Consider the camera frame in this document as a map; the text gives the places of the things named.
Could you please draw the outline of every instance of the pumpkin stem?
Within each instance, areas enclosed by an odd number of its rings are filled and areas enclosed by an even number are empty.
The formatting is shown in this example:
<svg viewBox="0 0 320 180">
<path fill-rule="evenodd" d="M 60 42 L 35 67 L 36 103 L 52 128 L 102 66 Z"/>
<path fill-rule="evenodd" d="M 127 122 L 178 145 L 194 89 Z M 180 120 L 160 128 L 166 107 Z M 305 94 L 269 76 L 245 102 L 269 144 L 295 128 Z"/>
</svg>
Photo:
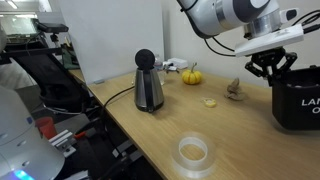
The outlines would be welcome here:
<svg viewBox="0 0 320 180">
<path fill-rule="evenodd" d="M 193 63 L 192 68 L 191 68 L 191 73 L 193 73 L 194 67 L 197 65 L 197 62 Z"/>
</svg>

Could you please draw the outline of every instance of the black kettle lid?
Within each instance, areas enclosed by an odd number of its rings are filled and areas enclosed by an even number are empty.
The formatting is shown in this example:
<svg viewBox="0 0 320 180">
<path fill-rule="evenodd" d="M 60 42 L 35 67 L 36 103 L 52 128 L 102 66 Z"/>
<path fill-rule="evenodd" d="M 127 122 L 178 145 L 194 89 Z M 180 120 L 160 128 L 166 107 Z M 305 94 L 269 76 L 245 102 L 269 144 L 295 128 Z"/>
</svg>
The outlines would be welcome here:
<svg viewBox="0 0 320 180">
<path fill-rule="evenodd" d="M 149 70 L 153 68 L 155 57 L 148 49 L 141 49 L 135 57 L 136 64 L 140 70 Z"/>
</svg>

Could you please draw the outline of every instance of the kettle handle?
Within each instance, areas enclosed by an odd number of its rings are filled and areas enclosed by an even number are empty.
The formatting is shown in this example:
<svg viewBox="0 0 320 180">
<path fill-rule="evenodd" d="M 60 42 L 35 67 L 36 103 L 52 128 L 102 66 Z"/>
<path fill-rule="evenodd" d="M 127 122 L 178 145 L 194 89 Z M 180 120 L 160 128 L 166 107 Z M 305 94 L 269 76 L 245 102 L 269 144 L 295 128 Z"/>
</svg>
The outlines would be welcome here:
<svg viewBox="0 0 320 180">
<path fill-rule="evenodd" d="M 147 104 L 147 111 L 153 112 L 154 111 L 154 103 L 153 103 L 153 93 L 152 93 L 152 81 L 151 81 L 151 74 L 149 70 L 143 71 L 143 81 L 145 87 L 145 95 L 146 95 L 146 104 Z"/>
</svg>

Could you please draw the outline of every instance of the electric kettle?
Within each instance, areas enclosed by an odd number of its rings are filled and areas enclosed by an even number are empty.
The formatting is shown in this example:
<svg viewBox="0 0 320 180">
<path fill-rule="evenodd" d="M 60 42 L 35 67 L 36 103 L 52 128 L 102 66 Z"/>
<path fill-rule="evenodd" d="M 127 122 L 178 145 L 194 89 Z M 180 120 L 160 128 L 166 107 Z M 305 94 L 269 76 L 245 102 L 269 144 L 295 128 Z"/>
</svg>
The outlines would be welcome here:
<svg viewBox="0 0 320 180">
<path fill-rule="evenodd" d="M 137 52 L 138 66 L 135 79 L 134 101 L 141 111 L 153 112 L 162 107 L 164 98 L 157 70 L 153 67 L 154 54 L 147 49 Z"/>
</svg>

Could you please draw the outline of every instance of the ceiling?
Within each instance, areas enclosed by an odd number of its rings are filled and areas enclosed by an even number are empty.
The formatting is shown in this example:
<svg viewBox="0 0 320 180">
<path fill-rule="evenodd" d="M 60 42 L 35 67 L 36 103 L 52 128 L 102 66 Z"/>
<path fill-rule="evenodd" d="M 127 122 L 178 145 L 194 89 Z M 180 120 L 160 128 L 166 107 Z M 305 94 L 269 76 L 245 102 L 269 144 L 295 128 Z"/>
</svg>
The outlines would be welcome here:
<svg viewBox="0 0 320 180">
<path fill-rule="evenodd" d="M 7 2 L 0 0 L 0 14 L 14 12 L 36 12 L 39 11 L 39 0 L 12 0 L 18 9 L 13 9 Z"/>
</svg>

